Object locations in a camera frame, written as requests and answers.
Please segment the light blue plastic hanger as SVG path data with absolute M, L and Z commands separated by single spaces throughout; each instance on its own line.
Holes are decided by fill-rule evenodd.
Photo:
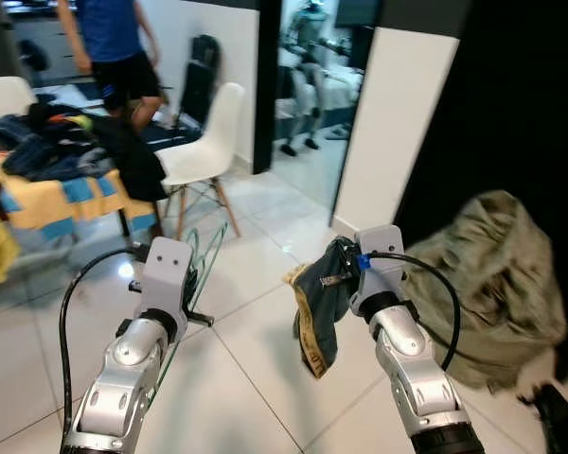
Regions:
M 192 247 L 192 255 L 190 256 L 190 265 L 199 272 L 199 282 L 201 282 L 201 290 L 196 298 L 196 306 L 194 310 L 198 311 L 199 297 L 201 297 L 206 282 L 212 272 L 216 259 L 218 259 L 221 246 L 228 231 L 229 224 L 223 224 L 214 234 L 204 237 L 198 233 L 196 229 L 189 230 L 187 233 L 186 243 Z

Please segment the teal shorts yellow waistband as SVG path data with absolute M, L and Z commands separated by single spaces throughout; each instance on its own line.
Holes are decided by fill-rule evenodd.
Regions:
M 301 358 L 314 379 L 322 379 L 339 352 L 336 324 L 349 311 L 350 298 L 358 287 L 323 287 L 323 256 L 327 253 L 359 253 L 353 239 L 337 236 L 318 259 L 302 264 L 284 276 L 295 295 L 293 336 L 298 340 Z

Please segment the black garment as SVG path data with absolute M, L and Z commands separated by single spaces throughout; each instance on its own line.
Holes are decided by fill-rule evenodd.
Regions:
M 166 170 L 149 144 L 127 121 L 110 116 L 85 114 L 90 132 L 118 170 L 119 179 L 130 199 L 157 202 L 168 197 L 163 179 Z

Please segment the olive green garment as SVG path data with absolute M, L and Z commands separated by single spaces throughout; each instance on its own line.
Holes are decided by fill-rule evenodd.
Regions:
M 522 368 L 568 334 L 551 241 L 509 193 L 474 196 L 406 252 L 439 270 L 461 300 L 448 372 L 466 388 L 515 388 Z

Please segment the white shell chair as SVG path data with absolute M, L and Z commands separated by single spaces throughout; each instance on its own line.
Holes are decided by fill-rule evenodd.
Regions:
M 0 77 L 0 116 L 25 115 L 29 105 L 37 102 L 36 94 L 25 79 L 16 75 Z
M 157 151 L 157 156 L 166 169 L 163 185 L 171 187 L 172 194 L 179 195 L 175 239 L 179 239 L 184 232 L 187 187 L 194 183 L 206 183 L 216 191 L 216 203 L 226 209 L 229 224 L 235 229 L 235 234 L 240 236 L 240 227 L 229 206 L 220 176 L 231 168 L 235 159 L 240 139 L 240 113 L 245 97 L 244 87 L 235 82 L 224 83 L 212 99 L 201 137 L 182 146 L 160 148 Z

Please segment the blue denim jeans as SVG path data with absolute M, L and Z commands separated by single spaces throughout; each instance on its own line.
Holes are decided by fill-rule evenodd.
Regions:
M 30 182 L 106 176 L 115 164 L 94 126 L 83 110 L 53 103 L 32 103 L 24 115 L 0 116 L 0 146 L 8 151 L 2 168 Z

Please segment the black hanging bag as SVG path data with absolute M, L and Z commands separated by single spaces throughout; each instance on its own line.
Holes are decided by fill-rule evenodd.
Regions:
M 180 114 L 204 126 L 221 65 L 221 48 L 214 36 L 201 34 L 190 42 Z

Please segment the black door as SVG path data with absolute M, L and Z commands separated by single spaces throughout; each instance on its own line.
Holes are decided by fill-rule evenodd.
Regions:
M 568 74 L 553 62 L 568 47 L 553 18 L 536 0 L 470 0 L 394 223 L 413 245 L 471 196 L 507 191 L 551 242 L 568 320 Z M 554 358 L 568 379 L 568 334 Z

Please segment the person in blue shirt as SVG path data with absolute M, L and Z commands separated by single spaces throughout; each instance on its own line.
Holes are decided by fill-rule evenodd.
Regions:
M 136 0 L 58 0 L 55 6 L 80 73 L 97 84 L 108 115 L 141 133 L 163 104 L 160 57 Z

